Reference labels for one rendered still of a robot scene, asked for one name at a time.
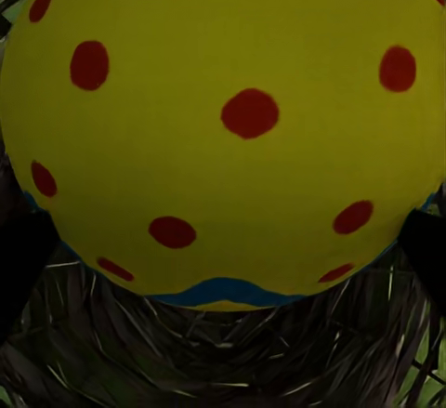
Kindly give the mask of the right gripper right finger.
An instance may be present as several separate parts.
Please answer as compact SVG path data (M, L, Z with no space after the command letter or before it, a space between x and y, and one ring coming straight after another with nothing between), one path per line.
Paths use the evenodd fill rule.
M396 245L446 320L446 220L412 211Z

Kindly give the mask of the wicker basket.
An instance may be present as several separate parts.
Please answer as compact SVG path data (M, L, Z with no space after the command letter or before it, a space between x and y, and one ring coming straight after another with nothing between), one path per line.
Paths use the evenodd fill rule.
M2 16L2 12L11 7L11 5L15 5L17 1L19 0L6 0L0 3L0 42L3 39L7 40L12 27L11 23ZM446 0L444 1L446 2ZM4 51L4 49L0 51L0 68L2 67ZM2 130L0 129L0 227L15 220L25 199L9 161ZM439 191L437 191L430 204L438 205L440 218L446 220L446 181L440 185ZM336 295L334 287L325 291L325 314L318 311L323 292L312 298L308 296L289 304L280 305L268 313L266 317L258 314L259 309L248 310L244 313L240 323L236 321L234 313L229 313L223 327L219 326L220 322L205 321L203 319L204 311L199 311L197 317L193 317L193 314L187 309L167 306L158 302L158 306L164 310L164 315L169 315L173 321L188 331L185 336L181 336L165 326L162 322L164 315L158 317L158 313L156 313L156 309L154 309L149 298L140 296L139 298L141 298L143 304L156 317L156 322L159 322L177 339L154 328L156 322L149 321L136 306L132 309L132 306L126 302L125 296L132 296L134 293L121 295L121 287L116 283L110 283L103 276L93 274L93 285L90 299L88 299L86 266L69 251L66 251L65 257L56 258L56 254L61 250L61 247L62 245L60 244L44 272L45 295L41 291L40 283L33 290L39 313L41 314L41 322L30 326L31 312L30 299L28 299L28 303L22 310L20 318L17 319L15 330L9 333L6 343L0 349L0 386L4 386L13 408L121 408L119 402L114 399L111 393L98 380L97 374L99 371L96 373L91 372L69 338L59 328L59 322L66 319L69 319L69 326L98 355L105 363L104 365L110 367L114 374L121 378L126 387L138 397L138 401L147 404L147 408L188 405L193 406L193 408L216 408L218 404L247 403L251 403L251 406L248 408L266 408L270 402L277 401L290 393L293 393L291 397L279 402L275 408L296 408L318 385L323 389L323 393L316 397L314 401L303 404L300 408L316 408L327 397L333 399L336 404L335 408L392 408L398 393L400 393L401 386L403 386L403 381L412 366L418 367L420 372L414 380L413 387L401 399L396 408L414 408L422 386L430 377L438 380L443 385L443 388L424 408L440 408L444 397L446 397L446 382L435 375L435 372L439 369L439 346L444 334L446 334L446 320L438 312L437 306L429 298L426 289L422 287L413 267L409 265L409 261L404 260L403 252L401 252L399 246L400 270L394 270L395 246L393 245L389 270L378 269L376 263L374 263L366 270L344 281ZM63 306L67 315L54 319L50 314L51 271L57 265L66 265L68 309L65 309L65 306ZM377 317L377 323L375 324L374 335L368 336L366 334L368 313L377 272L388 273L388 285L379 316ZM401 285L398 293L394 296L394 300L392 300L392 304L389 304L392 276L394 274L400 275ZM346 287L348 287L346 309L344 309L344 320L340 323L334 321L332 315L336 303L338 303ZM350 327L351 320L359 303L359 298L361 298L362 289L364 289L364 294L362 296L361 312L357 322L357 330L353 330ZM115 300L117 300L119 306L130 317L130 321L140 331L138 339L134 339L126 331L125 323ZM431 300L431 309L424 319L429 300ZM323 317L323 321L305 336L308 325L314 319L314 315L317 314ZM305 322L303 332L294 341L292 347L289 347L284 338L305 319L306 315L307 322ZM259 321L253 326L252 330L249 330L245 336L242 336L240 332L255 317ZM230 319L232 319L232 324L234 324L234 330L229 329ZM339 326L333 343L326 349L323 349L318 356L312 358L310 362L303 362L316 339L327 332L329 322L335 322ZM260 324L265 324L266 328L258 336L255 336L255 339L252 339L245 345L243 340L252 334ZM118 362L117 359L104 354L98 339L97 328L116 341L119 347L143 371L144 375L131 369L124 363ZM78 371L78 374L84 377L84 382L77 388L71 388L67 382L63 382L64 380L61 380L56 371L48 365L48 362L45 362L45 358L28 341L27 336L29 334L34 334L39 332L39 330L46 331L47 329L50 341L65 356L65 359L72 367ZM420 363L414 358L416 353L418 353L418 349L422 346L422 341L424 341L428 329L428 354L424 363ZM336 345L344 339L348 330L355 334L355 338L336 354L332 362L329 362L333 352L335 352ZM238 341L229 341L229 338L236 336L236 334L239 337ZM247 354L249 350L266 343L274 335L274 341L271 341L269 345L257 352L253 358L249 358ZM147 339L147 342L149 342L149 345L155 352L139 343L141 337ZM31 362L22 356L17 349L13 349L13 345L11 345L12 341L20 338L22 338L26 350L28 350L28 354L32 359ZM177 349L177 354L175 354L173 360L171 360L164 347L160 345L158 339ZM359 351L364 339L370 340L370 347L348 371L348 367L353 358L355 358L355 354ZM283 354L267 358L262 357L276 345L279 345L279 343L283 343L288 350ZM140 350L143 354L147 354L153 360L167 367L166 372L172 369L172 371L176 371L176 373L182 376L187 376L181 372L182 369L206 369L206 382L199 382L199 380L191 377L189 377L189 380L164 380L163 378L158 380L149 378L145 374L145 369L141 367L141 363L138 362L138 358L130 350L130 346L135 347L135 349ZM213 350L212 354L202 354L192 347L212 347ZM54 373L59 382L70 391L69 393L65 393L56 382L53 382L37 367L32 350L43 360L48 369ZM174 365L173 362L177 359L180 351L193 356L194 360L181 365ZM329 356L327 356L323 370L319 375L314 375L310 371L310 367L327 352L329 352ZM242 354L247 356L247 362L230 362L230 360L234 360L234 358L238 358ZM255 375L255 378L249 380L249 382L241 384L237 382L217 383L216 380L211 379L212 369L229 369L217 379L220 380L225 378L225 376L238 373L242 369L247 369L247 367L251 367L253 370L253 365L258 365L274 358L278 359L264 369L260 375ZM338 365L340 365L340 369L338 369L338 373L334 377L333 384L327 389L321 381L336 369ZM138 376L147 384L174 397L156 399L124 369ZM338 402L331 393L339 388L357 369L359 371L355 379L353 379L353 383L349 386L346 397L344 397L342 402ZM303 382L299 382L299 384L290 388L291 384L305 371L308 371L312 378L307 378L307 380L303 380ZM260 391L253 396L242 397L244 393L260 388L283 376L284 379L281 382L269 386L264 391ZM106 401L82 391L86 384L93 386ZM185 393L184 389L205 389L204 397L193 397L193 395ZM0 399L0 408L10 408L10 406Z

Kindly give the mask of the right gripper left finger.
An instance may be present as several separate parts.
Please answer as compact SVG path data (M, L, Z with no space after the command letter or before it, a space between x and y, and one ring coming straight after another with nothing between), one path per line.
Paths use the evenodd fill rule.
M43 211L0 227L0 349L59 245L54 224Z

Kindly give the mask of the easter egg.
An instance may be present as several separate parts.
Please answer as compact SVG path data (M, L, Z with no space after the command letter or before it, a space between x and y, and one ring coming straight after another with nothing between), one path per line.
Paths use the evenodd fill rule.
M312 298L446 181L446 2L25 0L0 129L32 212L110 283Z

